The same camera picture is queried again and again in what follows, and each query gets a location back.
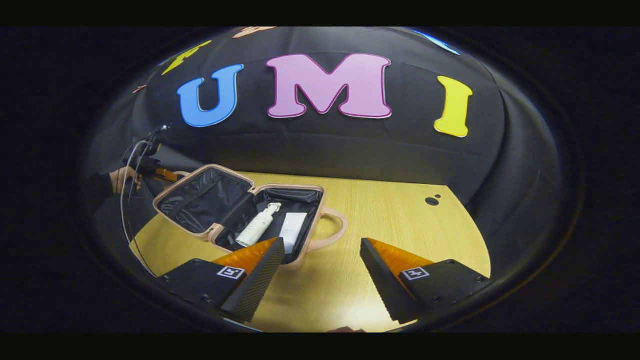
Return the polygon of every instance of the pink letter m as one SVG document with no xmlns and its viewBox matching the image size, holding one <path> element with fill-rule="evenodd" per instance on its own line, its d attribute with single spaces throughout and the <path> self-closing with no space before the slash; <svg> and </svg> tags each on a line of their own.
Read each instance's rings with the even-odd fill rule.
<svg viewBox="0 0 640 360">
<path fill-rule="evenodd" d="M 391 116 L 385 103 L 385 68 L 391 61 L 381 56 L 352 54 L 329 74 L 307 55 L 287 55 L 271 59 L 268 67 L 276 73 L 276 103 L 270 107 L 274 118 L 298 117 L 307 107 L 298 102 L 298 87 L 320 114 L 326 114 L 338 95 L 347 88 L 347 101 L 338 110 L 352 117 L 382 119 Z"/>
</svg>

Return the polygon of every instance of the pink case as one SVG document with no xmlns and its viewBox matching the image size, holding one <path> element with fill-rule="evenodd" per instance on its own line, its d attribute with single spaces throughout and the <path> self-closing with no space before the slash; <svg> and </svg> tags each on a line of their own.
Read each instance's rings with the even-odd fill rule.
<svg viewBox="0 0 640 360">
<path fill-rule="evenodd" d="M 154 208 L 183 231 L 228 253 L 239 250 L 240 245 L 231 239 L 234 240 L 263 210 L 259 207 L 265 207 L 268 202 L 281 202 L 283 208 L 273 215 L 273 223 L 259 241 L 278 236 L 278 225 L 284 221 L 287 209 L 292 210 L 288 212 L 312 214 L 305 219 L 294 251 L 281 265 L 286 270 L 300 269 L 306 253 L 331 245 L 347 230 L 345 216 L 324 206 L 326 194 L 320 186 L 266 184 L 256 188 L 248 177 L 219 165 L 206 165 L 191 174 L 178 172 L 178 175 L 184 175 L 184 178 L 160 193 L 154 199 Z M 324 215 L 337 217 L 342 227 L 329 238 L 311 241 L 316 225 Z"/>
</svg>

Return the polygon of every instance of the case lid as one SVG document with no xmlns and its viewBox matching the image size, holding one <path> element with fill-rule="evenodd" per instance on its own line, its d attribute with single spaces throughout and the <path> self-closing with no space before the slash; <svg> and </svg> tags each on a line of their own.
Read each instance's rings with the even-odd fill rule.
<svg viewBox="0 0 640 360">
<path fill-rule="evenodd" d="M 156 211 L 185 231 L 206 234 L 245 196 L 253 181 L 219 165 L 206 165 L 157 196 Z"/>
</svg>

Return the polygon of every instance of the blue letter u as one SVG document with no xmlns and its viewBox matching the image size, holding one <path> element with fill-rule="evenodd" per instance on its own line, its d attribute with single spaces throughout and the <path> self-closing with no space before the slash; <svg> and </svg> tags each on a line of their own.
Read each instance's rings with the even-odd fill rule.
<svg viewBox="0 0 640 360">
<path fill-rule="evenodd" d="M 192 80 L 178 89 L 180 110 L 184 121 L 193 127 L 207 127 L 223 122 L 236 109 L 237 87 L 236 74 L 244 69 L 244 65 L 231 65 L 214 72 L 212 79 L 218 80 L 218 105 L 209 111 L 200 108 L 199 87 L 203 78 Z"/>
</svg>

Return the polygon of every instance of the black cloth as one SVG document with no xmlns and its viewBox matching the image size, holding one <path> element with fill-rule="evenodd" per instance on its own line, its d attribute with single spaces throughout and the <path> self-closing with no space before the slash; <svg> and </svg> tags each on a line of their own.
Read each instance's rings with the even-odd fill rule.
<svg viewBox="0 0 640 360">
<path fill-rule="evenodd" d="M 109 174 L 93 174 L 89 177 L 86 199 L 91 214 L 95 213 L 111 195 L 113 195 L 113 185 Z"/>
</svg>

